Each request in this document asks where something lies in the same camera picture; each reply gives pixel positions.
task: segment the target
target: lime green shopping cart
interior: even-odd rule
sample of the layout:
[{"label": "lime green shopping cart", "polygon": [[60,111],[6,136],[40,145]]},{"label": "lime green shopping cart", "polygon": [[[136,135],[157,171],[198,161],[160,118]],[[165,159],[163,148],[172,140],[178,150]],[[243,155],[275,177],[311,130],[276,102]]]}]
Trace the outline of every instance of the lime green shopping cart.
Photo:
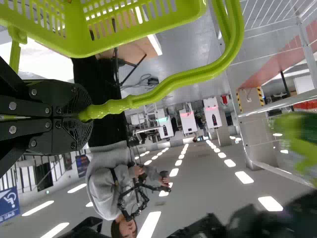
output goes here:
[{"label": "lime green shopping cart", "polygon": [[[212,4],[226,44],[216,62],[170,76],[149,93],[90,106],[79,115],[80,120],[153,103],[179,87],[222,73],[242,45],[243,17],[239,0],[226,0],[228,14],[222,0],[212,0]],[[0,24],[13,39],[10,66],[17,71],[18,44],[26,44],[27,37],[68,57],[84,58],[194,21],[207,7],[207,0],[2,0]]]},{"label": "lime green shopping cart", "polygon": [[222,0],[211,2],[226,45],[217,61],[172,75],[148,93],[92,105],[80,84],[23,82],[16,74],[19,44],[30,37],[65,56],[84,58],[194,21],[206,12],[206,0],[0,0],[0,25],[12,37],[10,66],[0,57],[0,177],[25,151],[80,150],[93,119],[157,102],[179,87],[221,74],[241,48],[244,22],[239,0],[226,0],[226,9]]}]

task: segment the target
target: poster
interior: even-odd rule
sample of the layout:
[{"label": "poster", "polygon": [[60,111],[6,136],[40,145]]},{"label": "poster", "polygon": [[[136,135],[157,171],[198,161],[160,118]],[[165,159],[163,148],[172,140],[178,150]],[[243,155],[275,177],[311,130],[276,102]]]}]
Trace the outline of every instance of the poster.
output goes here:
[{"label": "poster", "polygon": [[89,159],[86,155],[78,155],[76,158],[78,177],[82,178],[86,175],[89,166]]}]

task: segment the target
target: ceiling light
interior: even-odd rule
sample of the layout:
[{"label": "ceiling light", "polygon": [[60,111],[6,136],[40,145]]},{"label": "ceiling light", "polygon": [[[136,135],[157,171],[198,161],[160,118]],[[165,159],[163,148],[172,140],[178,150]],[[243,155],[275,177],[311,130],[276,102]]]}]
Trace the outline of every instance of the ceiling light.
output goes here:
[{"label": "ceiling light", "polygon": [[142,24],[143,19],[142,19],[140,8],[138,6],[135,8],[135,12],[137,13],[137,18],[138,18],[139,24]]},{"label": "ceiling light", "polygon": [[179,169],[172,169],[172,171],[169,173],[170,177],[175,177],[178,174]]},{"label": "ceiling light", "polygon": [[161,212],[150,212],[140,229],[137,238],[151,238],[159,221]]},{"label": "ceiling light", "polygon": [[162,49],[161,49],[161,47],[159,45],[159,41],[156,38],[156,36],[155,35],[148,35],[148,39],[151,42],[151,44],[152,44],[154,50],[156,51],[157,55],[158,56],[163,55]]},{"label": "ceiling light", "polygon": [[52,238],[55,235],[57,235],[59,232],[61,232],[63,229],[65,229],[69,225],[69,222],[60,223],[53,229],[51,229],[49,232],[47,232],[44,236],[41,238]]},{"label": "ceiling light", "polygon": [[254,180],[248,176],[244,171],[236,172],[235,175],[243,184],[253,183]]},{"label": "ceiling light", "polygon": [[222,159],[227,157],[226,154],[223,152],[218,153],[218,156]]},{"label": "ceiling light", "polygon": [[84,188],[84,187],[86,187],[86,186],[87,186],[87,184],[83,183],[83,184],[81,184],[81,185],[79,185],[79,186],[77,186],[77,187],[72,188],[72,189],[71,189],[70,191],[68,191],[67,193],[77,192],[78,190],[80,190],[80,189],[82,189],[82,188]]},{"label": "ceiling light", "polygon": [[152,163],[152,160],[148,160],[144,163],[144,165],[149,165],[150,163]]},{"label": "ceiling light", "polygon": [[232,160],[225,160],[224,163],[230,168],[236,166],[235,162],[233,162]]},{"label": "ceiling light", "polygon": [[30,211],[28,211],[28,212],[22,214],[22,217],[30,216],[30,215],[32,215],[33,213],[36,213],[37,211],[40,211],[41,209],[43,209],[43,208],[45,208],[45,207],[47,207],[47,206],[50,206],[50,205],[53,204],[53,203],[54,203],[54,201],[45,202],[45,203],[41,204],[40,206],[37,206],[37,207],[31,209]]},{"label": "ceiling light", "polygon": [[176,161],[175,166],[180,166],[182,164],[182,162],[183,162],[182,160]]},{"label": "ceiling light", "polygon": [[165,197],[165,196],[168,196],[168,195],[169,195],[169,192],[165,192],[163,190],[159,193],[159,197]]},{"label": "ceiling light", "polygon": [[271,196],[259,197],[259,202],[265,207],[269,212],[280,212],[283,211],[283,207]]},{"label": "ceiling light", "polygon": [[86,204],[86,207],[93,207],[93,206],[94,206],[94,205],[93,205],[92,202],[89,202],[89,203]]}]

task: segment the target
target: bolt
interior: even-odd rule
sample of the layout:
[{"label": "bolt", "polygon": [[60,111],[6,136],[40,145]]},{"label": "bolt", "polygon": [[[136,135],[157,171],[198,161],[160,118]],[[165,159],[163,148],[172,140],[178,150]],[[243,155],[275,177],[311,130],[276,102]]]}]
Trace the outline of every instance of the bolt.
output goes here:
[{"label": "bolt", "polygon": [[61,129],[61,123],[60,121],[57,121],[56,124],[55,124],[56,128],[57,129]]},{"label": "bolt", "polygon": [[73,149],[75,149],[75,147],[76,147],[75,142],[72,142],[71,145],[70,145],[70,148],[73,150]]},{"label": "bolt", "polygon": [[56,107],[56,113],[57,114],[61,114],[61,108],[60,107]]},{"label": "bolt", "polygon": [[9,129],[9,132],[10,132],[11,134],[15,134],[15,133],[16,133],[16,127],[12,125],[12,126],[10,127],[10,129]]},{"label": "bolt", "polygon": [[9,108],[14,111],[16,109],[16,103],[15,102],[10,102],[9,103]]},{"label": "bolt", "polygon": [[35,96],[35,95],[38,94],[38,91],[34,88],[34,89],[32,89],[31,93],[32,93],[33,96]]},{"label": "bolt", "polygon": [[35,147],[35,146],[36,146],[36,140],[32,140],[31,146],[32,146],[32,147]]}]

